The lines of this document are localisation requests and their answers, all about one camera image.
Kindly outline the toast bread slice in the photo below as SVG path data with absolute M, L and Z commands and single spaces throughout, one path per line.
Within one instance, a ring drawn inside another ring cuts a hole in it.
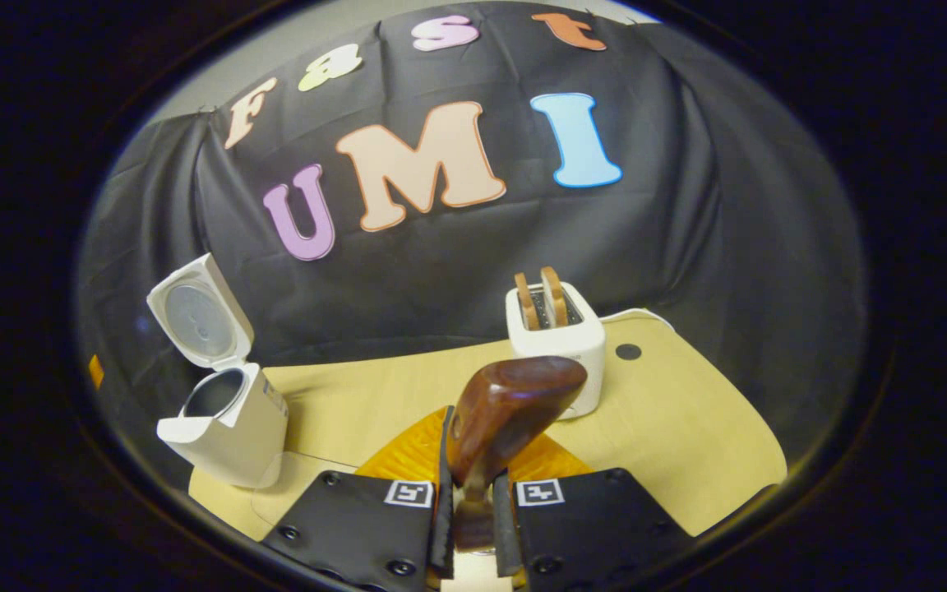
M 543 303 L 550 327 L 568 326 L 568 307 L 565 300 L 564 286 L 560 277 L 551 266 L 543 266 L 540 270 L 543 286 Z
M 534 304 L 533 297 L 531 297 L 529 282 L 527 282 L 523 272 L 516 273 L 514 278 L 516 300 L 518 300 L 525 329 L 530 332 L 538 331 L 540 330 L 540 319 L 538 319 L 536 304 Z

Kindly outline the white toaster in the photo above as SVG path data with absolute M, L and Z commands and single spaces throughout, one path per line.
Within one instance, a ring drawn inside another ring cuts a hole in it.
M 568 313 L 567 326 L 545 327 L 546 314 L 541 313 L 538 315 L 540 330 L 530 330 L 525 323 L 516 288 L 505 295 L 504 303 L 506 326 L 515 358 L 556 355 L 579 361 L 586 368 L 589 377 L 583 390 L 559 417 L 561 421 L 565 421 L 593 413 L 600 404 L 606 332 L 601 319 L 583 298 L 582 293 L 564 280 L 561 285 Z

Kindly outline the black backdrop cloth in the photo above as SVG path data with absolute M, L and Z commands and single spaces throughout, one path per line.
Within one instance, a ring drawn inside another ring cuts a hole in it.
M 601 313 L 663 315 L 796 460 L 856 387 L 868 265 L 818 141 L 743 65 L 672 24 L 466 2 L 294 31 L 105 177 L 74 323 L 136 447 L 195 368 L 146 306 L 210 252 L 266 366 L 505 337 L 516 272 Z

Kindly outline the brown wooden spoon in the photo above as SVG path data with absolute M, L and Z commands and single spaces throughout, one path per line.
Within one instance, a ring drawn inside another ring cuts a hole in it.
M 444 431 L 447 469 L 460 491 L 455 550 L 495 547 L 495 479 L 571 407 L 587 378 L 579 361 L 556 355 L 495 361 L 471 376 Z

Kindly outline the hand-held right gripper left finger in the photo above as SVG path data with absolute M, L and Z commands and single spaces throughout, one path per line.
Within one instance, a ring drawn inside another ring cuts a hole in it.
M 418 420 L 358 468 L 323 469 L 284 508 L 289 476 L 261 487 L 261 543 L 338 590 L 432 591 L 454 573 L 452 479 L 444 428 L 452 408 Z

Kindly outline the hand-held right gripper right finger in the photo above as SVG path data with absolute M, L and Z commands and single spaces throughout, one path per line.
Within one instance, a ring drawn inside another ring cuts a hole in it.
M 548 436 L 495 480 L 497 572 L 518 591 L 627 591 L 694 547 L 635 476 L 591 469 Z

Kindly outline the white rice cooker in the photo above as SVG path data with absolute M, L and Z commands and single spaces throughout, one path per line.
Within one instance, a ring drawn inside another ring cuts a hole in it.
M 160 281 L 146 297 L 155 320 L 189 363 L 210 370 L 179 412 L 155 433 L 194 468 L 242 488 L 279 475 L 289 406 L 249 361 L 255 331 L 207 252 Z

